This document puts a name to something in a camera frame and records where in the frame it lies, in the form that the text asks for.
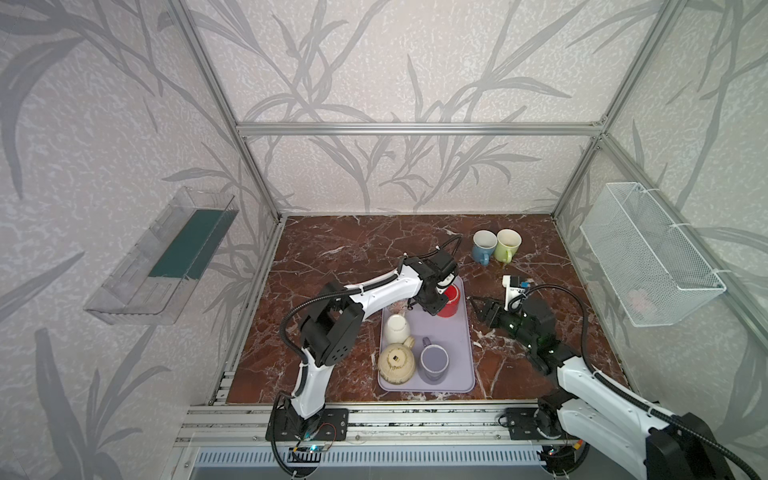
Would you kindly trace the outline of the red mug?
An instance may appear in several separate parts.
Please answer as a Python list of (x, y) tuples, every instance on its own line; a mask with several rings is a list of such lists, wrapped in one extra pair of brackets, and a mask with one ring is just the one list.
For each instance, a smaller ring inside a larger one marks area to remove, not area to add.
[(437, 315), (441, 318), (450, 318), (458, 311), (461, 291), (457, 286), (451, 285), (443, 292), (443, 295), (446, 297), (447, 302)]

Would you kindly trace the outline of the blue mug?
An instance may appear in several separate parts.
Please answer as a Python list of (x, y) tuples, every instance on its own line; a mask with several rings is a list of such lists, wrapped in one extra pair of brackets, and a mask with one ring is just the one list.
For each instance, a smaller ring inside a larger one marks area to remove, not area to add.
[(498, 244), (496, 234), (489, 230), (478, 230), (472, 241), (472, 259), (482, 266), (488, 266)]

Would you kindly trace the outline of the light green mug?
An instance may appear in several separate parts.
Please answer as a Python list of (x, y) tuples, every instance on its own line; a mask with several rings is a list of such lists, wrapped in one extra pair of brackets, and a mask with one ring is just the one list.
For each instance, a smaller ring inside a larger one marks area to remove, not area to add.
[(497, 232), (496, 238), (494, 258), (503, 264), (511, 263), (522, 244), (521, 235), (513, 229), (502, 229)]

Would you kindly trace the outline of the lavender mug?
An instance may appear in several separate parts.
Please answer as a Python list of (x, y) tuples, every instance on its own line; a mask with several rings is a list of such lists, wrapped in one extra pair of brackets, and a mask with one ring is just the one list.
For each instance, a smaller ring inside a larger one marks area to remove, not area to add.
[(429, 337), (422, 339), (422, 350), (419, 355), (420, 376), (428, 384), (439, 384), (446, 376), (450, 357), (447, 350)]

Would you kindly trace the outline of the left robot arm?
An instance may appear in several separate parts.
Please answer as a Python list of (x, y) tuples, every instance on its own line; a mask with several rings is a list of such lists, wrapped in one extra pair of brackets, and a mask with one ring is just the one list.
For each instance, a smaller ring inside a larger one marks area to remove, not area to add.
[(279, 328), (283, 343), (300, 359), (288, 411), (302, 421), (318, 416), (332, 370), (354, 347), (362, 322), (402, 300), (437, 315), (448, 304), (446, 290), (457, 272), (457, 262), (444, 250), (405, 256), (388, 273), (346, 286), (330, 282), (316, 297), (294, 307)]

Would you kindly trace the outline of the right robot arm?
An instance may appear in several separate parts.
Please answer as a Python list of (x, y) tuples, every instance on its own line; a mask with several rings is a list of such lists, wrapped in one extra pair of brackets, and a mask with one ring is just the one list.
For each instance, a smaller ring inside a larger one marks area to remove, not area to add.
[(519, 295), (512, 305), (470, 300), (478, 319), (502, 329), (526, 352), (535, 370), (556, 387), (538, 401), (540, 433), (585, 441), (637, 479), (731, 479), (722, 445), (693, 414), (676, 415), (606, 376), (555, 332), (542, 298)]

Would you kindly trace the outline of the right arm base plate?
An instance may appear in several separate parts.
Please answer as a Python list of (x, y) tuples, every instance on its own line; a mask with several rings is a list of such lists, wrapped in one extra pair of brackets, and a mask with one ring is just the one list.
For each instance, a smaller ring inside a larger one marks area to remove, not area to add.
[(507, 408), (497, 418), (511, 440), (541, 440), (581, 444), (582, 440), (568, 434), (560, 424), (557, 413), (543, 407)]

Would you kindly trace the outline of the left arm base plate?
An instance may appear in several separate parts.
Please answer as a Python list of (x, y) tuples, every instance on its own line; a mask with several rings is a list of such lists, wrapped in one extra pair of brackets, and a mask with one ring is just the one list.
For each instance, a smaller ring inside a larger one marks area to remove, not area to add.
[(348, 409), (325, 408), (309, 419), (301, 417), (293, 407), (278, 408), (270, 415), (268, 441), (343, 441), (349, 424)]

